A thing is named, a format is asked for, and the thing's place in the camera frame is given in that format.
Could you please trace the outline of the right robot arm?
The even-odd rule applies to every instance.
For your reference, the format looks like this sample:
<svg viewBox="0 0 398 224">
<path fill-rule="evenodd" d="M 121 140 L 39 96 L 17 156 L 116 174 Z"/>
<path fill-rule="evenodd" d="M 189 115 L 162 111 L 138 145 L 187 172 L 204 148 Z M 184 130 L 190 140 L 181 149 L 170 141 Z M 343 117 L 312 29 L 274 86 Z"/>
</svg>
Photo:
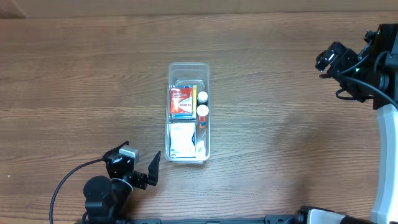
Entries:
<svg viewBox="0 0 398 224">
<path fill-rule="evenodd" d="M 335 95 L 347 101 L 373 101 L 381 152 L 377 193 L 370 223 L 397 223 L 397 24 L 380 24 L 367 31 L 360 53 L 333 42 L 316 58 L 320 78 L 340 84 Z"/>
</svg>

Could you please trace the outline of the orange Redoxon tube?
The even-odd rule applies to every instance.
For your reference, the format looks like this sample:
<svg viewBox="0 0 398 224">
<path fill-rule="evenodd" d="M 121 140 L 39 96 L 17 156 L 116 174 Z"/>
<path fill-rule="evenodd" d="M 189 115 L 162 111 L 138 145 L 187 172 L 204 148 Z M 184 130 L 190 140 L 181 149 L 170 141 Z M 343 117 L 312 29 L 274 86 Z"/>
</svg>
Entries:
<svg viewBox="0 0 398 224">
<path fill-rule="evenodd" d="M 197 107 L 198 127 L 205 129 L 207 127 L 209 108 L 207 105 L 199 105 Z"/>
</svg>

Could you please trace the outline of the red medicine box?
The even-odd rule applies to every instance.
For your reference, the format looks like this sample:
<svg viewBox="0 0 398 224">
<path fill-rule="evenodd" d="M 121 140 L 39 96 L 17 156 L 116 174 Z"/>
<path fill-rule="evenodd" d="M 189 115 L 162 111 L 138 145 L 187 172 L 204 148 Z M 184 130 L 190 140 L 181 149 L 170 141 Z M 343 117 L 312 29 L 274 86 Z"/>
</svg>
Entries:
<svg viewBox="0 0 398 224">
<path fill-rule="evenodd" d="M 170 89 L 170 114 L 173 116 L 193 114 L 192 86 L 175 86 Z"/>
</svg>

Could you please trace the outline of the dark bottle white cap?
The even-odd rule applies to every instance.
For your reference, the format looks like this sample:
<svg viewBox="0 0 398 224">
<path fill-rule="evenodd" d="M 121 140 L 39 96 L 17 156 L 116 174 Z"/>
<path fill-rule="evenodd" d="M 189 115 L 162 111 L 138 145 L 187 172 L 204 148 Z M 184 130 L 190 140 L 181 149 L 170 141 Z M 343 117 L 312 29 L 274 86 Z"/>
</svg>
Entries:
<svg viewBox="0 0 398 224">
<path fill-rule="evenodd" d="M 201 91 L 197 95 L 198 105 L 207 105 L 208 104 L 208 94 L 205 91 Z"/>
</svg>

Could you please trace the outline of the clear plastic container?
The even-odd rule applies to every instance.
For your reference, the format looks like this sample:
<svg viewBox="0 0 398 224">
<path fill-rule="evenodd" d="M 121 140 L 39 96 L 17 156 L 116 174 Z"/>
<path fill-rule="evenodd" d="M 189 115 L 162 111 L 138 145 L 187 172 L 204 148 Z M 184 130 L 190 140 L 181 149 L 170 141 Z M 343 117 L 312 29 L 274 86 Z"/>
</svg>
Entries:
<svg viewBox="0 0 398 224">
<path fill-rule="evenodd" d="M 210 68 L 200 62 L 174 62 L 168 76 L 165 157 L 204 163 L 210 156 Z"/>
</svg>

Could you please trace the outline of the white medicine box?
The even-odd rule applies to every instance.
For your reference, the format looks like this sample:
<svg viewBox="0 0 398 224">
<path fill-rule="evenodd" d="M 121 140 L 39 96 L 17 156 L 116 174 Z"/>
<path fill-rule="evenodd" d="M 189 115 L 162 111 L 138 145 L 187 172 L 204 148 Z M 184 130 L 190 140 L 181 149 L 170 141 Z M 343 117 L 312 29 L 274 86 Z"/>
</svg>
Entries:
<svg viewBox="0 0 398 224">
<path fill-rule="evenodd" d="M 170 156 L 195 157 L 195 123 L 172 123 L 170 125 Z"/>
</svg>

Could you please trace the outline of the blue yellow cough drops box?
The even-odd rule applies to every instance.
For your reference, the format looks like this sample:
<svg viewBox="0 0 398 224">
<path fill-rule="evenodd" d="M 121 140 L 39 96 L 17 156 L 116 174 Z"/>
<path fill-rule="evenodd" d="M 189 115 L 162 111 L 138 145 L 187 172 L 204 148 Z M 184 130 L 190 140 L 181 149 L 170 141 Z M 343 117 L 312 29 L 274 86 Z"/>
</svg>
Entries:
<svg viewBox="0 0 398 224">
<path fill-rule="evenodd" d="M 195 119 L 197 117 L 197 86 L 172 86 L 170 89 L 170 117 Z"/>
</svg>

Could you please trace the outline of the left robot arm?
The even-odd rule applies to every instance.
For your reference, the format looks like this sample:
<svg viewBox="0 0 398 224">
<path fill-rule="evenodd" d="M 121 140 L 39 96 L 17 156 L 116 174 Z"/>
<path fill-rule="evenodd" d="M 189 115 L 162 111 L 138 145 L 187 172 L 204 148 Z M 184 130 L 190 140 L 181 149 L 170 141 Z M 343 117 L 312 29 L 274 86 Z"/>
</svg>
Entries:
<svg viewBox="0 0 398 224">
<path fill-rule="evenodd" d="M 104 154 L 108 176 L 91 178 L 83 188 L 86 213 L 82 220 L 88 223 L 132 223 L 123 213 L 130 194 L 135 188 L 145 190 L 158 183 L 161 153 L 158 152 L 148 166 L 148 173 L 134 170 L 139 151 L 127 143 Z"/>
</svg>

